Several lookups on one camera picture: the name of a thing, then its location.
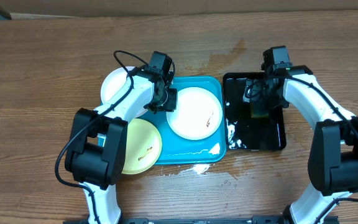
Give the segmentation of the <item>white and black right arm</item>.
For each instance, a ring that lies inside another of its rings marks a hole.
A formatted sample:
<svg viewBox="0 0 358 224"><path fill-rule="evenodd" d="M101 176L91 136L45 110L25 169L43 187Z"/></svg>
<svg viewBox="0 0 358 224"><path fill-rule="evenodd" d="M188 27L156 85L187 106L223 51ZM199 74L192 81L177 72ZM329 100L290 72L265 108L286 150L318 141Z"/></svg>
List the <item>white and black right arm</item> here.
<svg viewBox="0 0 358 224"><path fill-rule="evenodd" d="M292 104L314 131L308 159L310 183L277 223L337 223L329 217L341 202L358 198L358 116L336 103L306 71L264 75L246 85L244 98L267 110Z"/></svg>

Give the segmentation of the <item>yellow plate with sauce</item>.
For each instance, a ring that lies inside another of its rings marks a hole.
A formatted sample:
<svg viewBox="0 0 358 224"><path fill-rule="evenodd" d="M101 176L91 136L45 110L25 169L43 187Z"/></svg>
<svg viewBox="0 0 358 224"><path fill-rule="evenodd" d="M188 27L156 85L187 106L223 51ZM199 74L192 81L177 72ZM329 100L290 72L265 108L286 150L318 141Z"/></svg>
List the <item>yellow plate with sauce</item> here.
<svg viewBox="0 0 358 224"><path fill-rule="evenodd" d="M128 125L123 174L140 174L151 168L162 151L162 137L150 122L135 118Z"/></svg>

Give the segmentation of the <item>green and yellow sponge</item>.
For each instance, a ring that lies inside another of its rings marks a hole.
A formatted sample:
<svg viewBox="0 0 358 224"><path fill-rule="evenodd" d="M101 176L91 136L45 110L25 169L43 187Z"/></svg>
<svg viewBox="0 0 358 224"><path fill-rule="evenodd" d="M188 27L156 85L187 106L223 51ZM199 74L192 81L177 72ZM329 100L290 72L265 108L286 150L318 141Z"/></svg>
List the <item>green and yellow sponge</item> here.
<svg viewBox="0 0 358 224"><path fill-rule="evenodd" d="M252 118L266 118L269 116L269 109L264 100L250 101L250 114Z"/></svg>

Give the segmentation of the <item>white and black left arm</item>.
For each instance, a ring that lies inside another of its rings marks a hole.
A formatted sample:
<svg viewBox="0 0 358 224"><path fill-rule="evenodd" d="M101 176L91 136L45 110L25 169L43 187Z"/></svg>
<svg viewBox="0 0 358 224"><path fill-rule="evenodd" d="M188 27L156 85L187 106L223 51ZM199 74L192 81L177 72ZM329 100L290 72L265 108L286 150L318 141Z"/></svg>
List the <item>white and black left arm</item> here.
<svg viewBox="0 0 358 224"><path fill-rule="evenodd" d="M113 86L115 93L109 101L76 112L69 141L57 158L74 181L57 179L85 193L87 223L119 223L121 219L116 184L126 159L129 123L142 109L172 112L177 105L177 89L160 77L124 75Z"/></svg>

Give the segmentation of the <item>white plate with sauce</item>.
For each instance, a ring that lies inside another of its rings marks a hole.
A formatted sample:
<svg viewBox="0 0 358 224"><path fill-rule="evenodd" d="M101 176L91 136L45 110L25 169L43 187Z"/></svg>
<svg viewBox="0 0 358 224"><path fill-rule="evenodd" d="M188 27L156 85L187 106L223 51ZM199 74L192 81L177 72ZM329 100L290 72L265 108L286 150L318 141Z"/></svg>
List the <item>white plate with sauce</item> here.
<svg viewBox="0 0 358 224"><path fill-rule="evenodd" d="M166 114L172 131L188 140L202 140L214 134L222 121L223 109L217 96L200 87L178 92L177 108Z"/></svg>

